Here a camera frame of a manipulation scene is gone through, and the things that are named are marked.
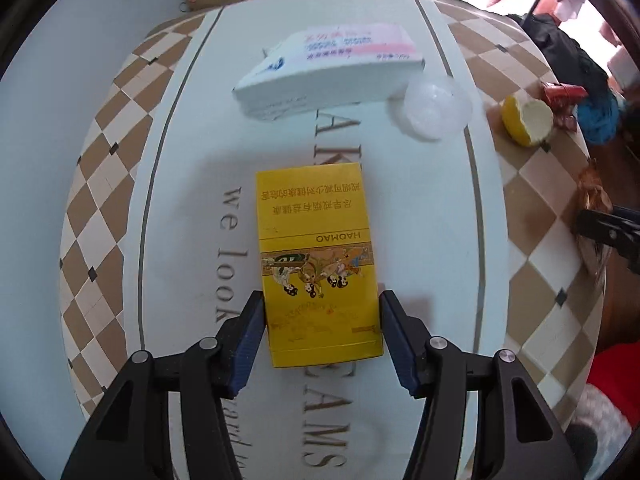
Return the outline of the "yellow cigarette pack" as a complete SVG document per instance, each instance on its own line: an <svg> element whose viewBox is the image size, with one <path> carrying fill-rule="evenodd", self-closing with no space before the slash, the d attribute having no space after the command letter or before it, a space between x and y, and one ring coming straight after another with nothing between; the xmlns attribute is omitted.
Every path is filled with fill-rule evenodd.
<svg viewBox="0 0 640 480"><path fill-rule="evenodd" d="M305 367L382 356L378 283L356 162L256 176L271 362Z"/></svg>

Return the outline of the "red small snack packet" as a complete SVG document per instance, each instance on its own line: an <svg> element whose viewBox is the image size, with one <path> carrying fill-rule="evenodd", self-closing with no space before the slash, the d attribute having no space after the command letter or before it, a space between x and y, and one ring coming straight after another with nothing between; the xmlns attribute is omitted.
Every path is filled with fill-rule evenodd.
<svg viewBox="0 0 640 480"><path fill-rule="evenodd" d="M542 99L552 110L555 127L576 132L578 122L574 111L576 106L588 96L586 89L576 84L559 82L543 82L541 89Z"/></svg>

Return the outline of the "white medicine box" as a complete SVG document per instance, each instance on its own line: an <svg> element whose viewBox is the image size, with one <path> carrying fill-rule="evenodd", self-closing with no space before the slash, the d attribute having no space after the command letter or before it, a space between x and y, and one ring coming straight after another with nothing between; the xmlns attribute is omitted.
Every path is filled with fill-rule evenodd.
<svg viewBox="0 0 640 480"><path fill-rule="evenodd" d="M288 36L233 88L242 112L273 120L404 92L424 56L398 24L320 26Z"/></svg>

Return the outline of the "brown snack wrapper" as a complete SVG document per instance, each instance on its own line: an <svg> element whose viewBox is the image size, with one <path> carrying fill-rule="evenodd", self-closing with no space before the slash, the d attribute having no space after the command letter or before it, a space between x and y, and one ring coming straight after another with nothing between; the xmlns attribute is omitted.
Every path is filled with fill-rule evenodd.
<svg viewBox="0 0 640 480"><path fill-rule="evenodd" d="M604 189L597 163L593 159L589 159L588 166L578 176L577 195L575 220L577 234L590 232L596 226L612 224L613 205Z"/></svg>

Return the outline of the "blue clothes pile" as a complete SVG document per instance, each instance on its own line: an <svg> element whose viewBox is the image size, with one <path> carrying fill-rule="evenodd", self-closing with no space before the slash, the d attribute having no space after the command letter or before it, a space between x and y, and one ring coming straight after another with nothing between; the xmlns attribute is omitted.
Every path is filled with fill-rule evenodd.
<svg viewBox="0 0 640 480"><path fill-rule="evenodd" d="M560 84L576 84L588 92L574 111L578 129L587 143L604 145L616 136L620 121L620 106L608 85L605 70L588 53L559 28L549 14L511 14L544 55Z"/></svg>

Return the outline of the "checkered tablecloth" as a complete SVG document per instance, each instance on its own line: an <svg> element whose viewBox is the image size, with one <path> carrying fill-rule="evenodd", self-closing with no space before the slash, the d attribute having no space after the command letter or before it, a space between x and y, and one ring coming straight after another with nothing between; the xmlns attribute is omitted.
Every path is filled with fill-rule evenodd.
<svg viewBox="0 0 640 480"><path fill-rule="evenodd" d="M160 29L89 128L66 479L576 479L604 289L555 73L450 0L250 0Z"/></svg>

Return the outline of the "yellow fruit peel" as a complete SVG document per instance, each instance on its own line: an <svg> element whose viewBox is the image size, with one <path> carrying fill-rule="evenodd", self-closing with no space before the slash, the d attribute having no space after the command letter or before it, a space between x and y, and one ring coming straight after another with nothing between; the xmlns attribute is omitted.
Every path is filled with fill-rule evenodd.
<svg viewBox="0 0 640 480"><path fill-rule="evenodd" d="M521 100L515 94L503 101L501 118L511 139L524 148L544 142L554 126L553 112L544 101Z"/></svg>

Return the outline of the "red pillow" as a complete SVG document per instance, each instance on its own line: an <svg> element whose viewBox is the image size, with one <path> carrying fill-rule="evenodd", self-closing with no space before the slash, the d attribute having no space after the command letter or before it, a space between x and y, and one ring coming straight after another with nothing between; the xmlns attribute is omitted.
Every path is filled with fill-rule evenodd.
<svg viewBox="0 0 640 480"><path fill-rule="evenodd" d="M632 429L640 418L640 342L616 344L594 356L587 382L625 416Z"/></svg>

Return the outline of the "checkered pastel blanket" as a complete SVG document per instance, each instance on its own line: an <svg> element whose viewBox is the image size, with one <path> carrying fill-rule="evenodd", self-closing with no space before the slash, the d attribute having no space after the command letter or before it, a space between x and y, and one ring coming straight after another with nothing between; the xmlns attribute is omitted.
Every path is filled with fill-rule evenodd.
<svg viewBox="0 0 640 480"><path fill-rule="evenodd" d="M599 479L630 436L623 413L596 386L585 385L565 431L582 478Z"/></svg>

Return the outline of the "clear plastic cup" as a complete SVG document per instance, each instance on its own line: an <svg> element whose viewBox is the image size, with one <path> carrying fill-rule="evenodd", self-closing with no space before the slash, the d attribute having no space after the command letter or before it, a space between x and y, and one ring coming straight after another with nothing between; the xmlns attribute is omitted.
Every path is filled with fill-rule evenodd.
<svg viewBox="0 0 640 480"><path fill-rule="evenodd" d="M421 141L442 142L469 125L473 104L451 76L413 76L402 99L401 118Z"/></svg>

